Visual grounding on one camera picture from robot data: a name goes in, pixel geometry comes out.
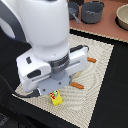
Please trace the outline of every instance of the beige cloth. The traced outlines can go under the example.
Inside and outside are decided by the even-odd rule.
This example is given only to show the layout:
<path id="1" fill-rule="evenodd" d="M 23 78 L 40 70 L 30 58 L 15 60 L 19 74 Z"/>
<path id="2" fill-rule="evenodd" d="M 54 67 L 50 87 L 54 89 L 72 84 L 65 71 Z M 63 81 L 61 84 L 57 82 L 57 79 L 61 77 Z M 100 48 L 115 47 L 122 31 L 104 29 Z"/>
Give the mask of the beige cloth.
<path id="1" fill-rule="evenodd" d="M 58 106 L 53 106 L 49 95 L 22 100 L 46 110 L 80 128 L 87 128 L 93 114 L 113 46 L 72 34 L 69 34 L 68 42 L 71 47 L 80 44 L 88 45 L 88 57 L 97 59 L 96 63 L 88 62 L 87 68 L 80 76 L 73 79 L 74 82 L 84 85 L 84 89 L 80 90 L 70 85 L 59 89 L 63 103 Z M 22 95 L 25 94 L 21 86 L 18 86 L 16 92 Z"/>

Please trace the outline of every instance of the black table surface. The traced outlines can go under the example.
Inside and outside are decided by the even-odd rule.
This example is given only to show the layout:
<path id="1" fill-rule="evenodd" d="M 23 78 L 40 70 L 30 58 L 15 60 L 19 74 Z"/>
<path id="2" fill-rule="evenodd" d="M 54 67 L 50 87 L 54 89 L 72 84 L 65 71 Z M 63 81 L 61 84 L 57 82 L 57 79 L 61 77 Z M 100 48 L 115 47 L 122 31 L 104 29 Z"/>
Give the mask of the black table surface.
<path id="1" fill-rule="evenodd" d="M 70 33 L 114 45 L 89 128 L 127 128 L 128 44 L 74 30 L 70 30 Z M 20 83 L 16 58 L 30 48 L 29 44 L 11 40 L 0 29 L 0 74 L 8 80 L 14 89 Z M 47 111 L 13 97 L 1 79 L 0 104 L 52 128 L 77 127 Z"/>

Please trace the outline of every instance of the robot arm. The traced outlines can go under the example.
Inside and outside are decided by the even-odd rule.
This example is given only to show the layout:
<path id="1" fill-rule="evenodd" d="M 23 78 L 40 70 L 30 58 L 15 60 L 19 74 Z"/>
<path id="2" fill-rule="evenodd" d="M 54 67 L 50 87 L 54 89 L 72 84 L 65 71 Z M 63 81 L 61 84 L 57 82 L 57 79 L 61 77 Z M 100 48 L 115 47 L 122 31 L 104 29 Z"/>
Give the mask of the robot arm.
<path id="1" fill-rule="evenodd" d="M 62 88 L 87 66 L 87 47 L 69 50 L 67 0 L 0 0 L 0 24 L 6 35 L 32 47 L 16 60 L 27 93 Z"/>

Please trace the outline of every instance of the cable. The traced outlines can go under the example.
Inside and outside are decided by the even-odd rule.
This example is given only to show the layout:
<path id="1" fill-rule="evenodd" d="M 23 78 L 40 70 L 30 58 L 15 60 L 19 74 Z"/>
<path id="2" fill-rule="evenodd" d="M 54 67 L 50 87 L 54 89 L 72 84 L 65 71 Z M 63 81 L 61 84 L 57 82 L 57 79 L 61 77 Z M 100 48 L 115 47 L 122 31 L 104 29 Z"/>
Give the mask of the cable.
<path id="1" fill-rule="evenodd" d="M 16 92 L 12 89 L 12 87 L 11 87 L 11 85 L 8 83 L 8 81 L 7 81 L 2 75 L 0 75 L 0 78 L 7 84 L 8 88 L 10 89 L 10 91 L 11 91 L 14 95 L 16 95 L 16 96 L 18 96 L 18 97 L 20 97 L 20 98 L 31 98 L 31 94 L 29 94 L 29 95 L 27 95 L 27 96 L 23 96 L 23 95 L 20 95 L 20 94 L 16 93 Z"/>

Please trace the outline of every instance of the small yellow block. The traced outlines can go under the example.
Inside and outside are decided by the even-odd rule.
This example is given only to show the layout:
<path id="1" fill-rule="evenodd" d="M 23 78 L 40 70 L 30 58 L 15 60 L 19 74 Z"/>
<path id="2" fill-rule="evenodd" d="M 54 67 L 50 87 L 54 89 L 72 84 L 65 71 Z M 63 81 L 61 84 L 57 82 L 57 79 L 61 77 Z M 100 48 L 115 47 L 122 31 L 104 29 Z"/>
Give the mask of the small yellow block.
<path id="1" fill-rule="evenodd" d="M 58 90 L 50 93 L 50 97 L 54 106 L 59 105 L 63 102 Z"/>

